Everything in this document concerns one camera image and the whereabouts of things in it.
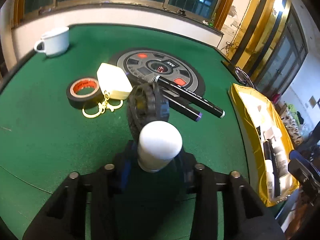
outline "yellow keychain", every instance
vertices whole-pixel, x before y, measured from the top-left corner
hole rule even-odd
[[[117,106],[113,106],[110,105],[108,103],[108,100],[110,99],[110,94],[107,91],[104,91],[104,101],[102,103],[98,103],[98,107],[99,107],[99,111],[96,114],[87,114],[84,111],[84,108],[82,109],[82,114],[86,117],[86,118],[96,118],[98,117],[100,114],[103,114],[106,109],[110,109],[111,112],[113,112],[115,109],[119,109],[122,105],[123,105],[123,100],[120,100],[120,104]]]

